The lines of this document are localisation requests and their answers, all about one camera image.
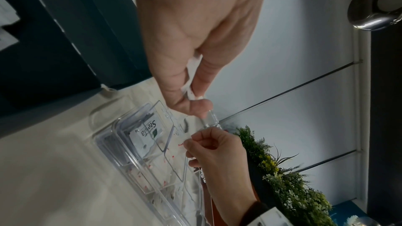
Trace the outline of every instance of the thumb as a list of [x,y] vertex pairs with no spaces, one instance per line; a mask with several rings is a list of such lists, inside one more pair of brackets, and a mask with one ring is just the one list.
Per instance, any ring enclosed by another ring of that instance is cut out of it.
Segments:
[[183,146],[190,154],[198,159],[198,161],[202,161],[202,159],[208,153],[208,149],[204,148],[198,142],[191,139],[184,141]]

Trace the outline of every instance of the horizontal groove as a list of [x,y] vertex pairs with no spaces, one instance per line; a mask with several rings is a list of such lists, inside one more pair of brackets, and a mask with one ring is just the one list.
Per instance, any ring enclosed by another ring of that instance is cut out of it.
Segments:
[[335,70],[333,70],[333,71],[330,71],[330,72],[328,72],[328,73],[326,73],[326,74],[324,74],[324,75],[321,75],[321,76],[319,76],[319,77],[317,77],[317,78],[315,78],[315,79],[312,79],[312,80],[310,80],[310,81],[308,81],[308,82],[305,82],[305,83],[303,83],[303,84],[301,84],[301,85],[299,85],[299,86],[297,86],[297,87],[291,88],[291,89],[289,89],[289,90],[287,90],[287,91],[285,91],[285,92],[282,92],[282,93],[280,93],[280,94],[278,94],[278,95],[275,95],[275,96],[273,96],[273,97],[271,97],[271,98],[269,98],[269,99],[267,99],[267,100],[264,100],[264,101],[262,101],[262,102],[259,102],[259,103],[255,104],[255,105],[253,105],[253,106],[250,106],[250,107],[248,107],[247,109],[244,109],[244,110],[242,110],[242,111],[239,111],[239,112],[237,112],[237,113],[235,113],[235,114],[233,114],[233,115],[231,115],[231,116],[229,116],[229,117],[227,117],[227,118],[231,118],[231,117],[233,117],[234,115],[237,115],[237,114],[239,114],[239,113],[242,113],[243,111],[249,110],[249,109],[251,109],[251,108],[253,108],[253,107],[255,107],[255,106],[258,106],[258,105],[263,104],[263,103],[265,103],[265,102],[267,102],[267,101],[270,101],[270,100],[272,100],[272,99],[275,99],[275,98],[277,98],[277,97],[279,97],[279,96],[281,96],[281,95],[284,95],[284,94],[289,93],[289,92],[291,92],[291,91],[293,91],[293,90],[296,90],[296,89],[298,89],[298,88],[301,88],[301,87],[303,87],[303,86],[305,86],[305,85],[307,85],[307,84],[310,84],[311,82],[314,82],[314,81],[319,80],[319,79],[321,79],[321,78],[324,78],[324,77],[326,77],[326,76],[328,76],[328,75],[330,75],[330,74],[333,74],[333,73],[335,73],[335,72],[338,72],[338,71],[340,71],[340,70],[343,70],[343,69],[345,69],[345,68],[348,68],[348,67],[350,67],[350,66],[352,66],[352,65],[354,65],[354,64],[356,64],[356,63],[351,62],[351,63],[349,63],[349,64],[346,64],[346,65],[344,65],[344,66],[342,66],[342,67],[339,67],[338,69],[335,69]]
[[351,153],[354,153],[354,152],[356,152],[356,151],[357,151],[357,150],[355,149],[355,150],[352,150],[352,151],[346,152],[346,153],[344,153],[344,154],[341,154],[341,155],[338,155],[338,156],[335,156],[335,157],[329,158],[329,159],[327,159],[327,160],[325,160],[325,161],[318,162],[318,163],[316,163],[316,164],[313,164],[313,165],[307,166],[307,167],[305,167],[305,168],[303,168],[303,169],[299,169],[299,170],[297,170],[297,171],[295,171],[295,172],[299,172],[299,173],[300,173],[300,172],[303,172],[303,171],[305,171],[305,170],[312,169],[312,168],[314,168],[314,167],[317,167],[317,166],[320,166],[320,165],[322,165],[322,164],[324,164],[324,163],[327,163],[327,162],[330,162],[330,161],[336,160],[336,159],[338,159],[338,158],[344,157],[344,156],[346,156],[346,155],[348,155],[348,154],[351,154]]

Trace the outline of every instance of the hand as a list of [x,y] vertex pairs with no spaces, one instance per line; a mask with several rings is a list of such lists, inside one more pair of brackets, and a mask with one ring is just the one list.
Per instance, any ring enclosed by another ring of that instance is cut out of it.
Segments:
[[192,89],[203,96],[222,69],[245,48],[263,0],[136,0],[148,64],[171,109],[205,118],[209,100],[189,101],[180,88],[195,51],[203,55]]
[[212,127],[186,140],[189,165],[201,167],[206,185],[222,219],[239,225],[243,215],[257,201],[248,172],[247,154],[236,135]]

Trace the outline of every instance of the plastic compartment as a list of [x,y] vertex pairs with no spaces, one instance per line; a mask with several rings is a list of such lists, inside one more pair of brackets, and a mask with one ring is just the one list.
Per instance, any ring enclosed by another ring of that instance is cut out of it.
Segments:
[[199,172],[188,166],[187,138],[158,101],[121,116],[95,143],[164,225],[203,226],[204,195]]

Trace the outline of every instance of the paper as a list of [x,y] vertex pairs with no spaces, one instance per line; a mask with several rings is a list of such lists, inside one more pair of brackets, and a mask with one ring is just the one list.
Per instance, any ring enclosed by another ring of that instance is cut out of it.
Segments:
[[10,25],[20,20],[14,8],[6,1],[0,0],[0,26]]
[[0,28],[0,51],[17,43],[18,40],[10,35],[6,30]]

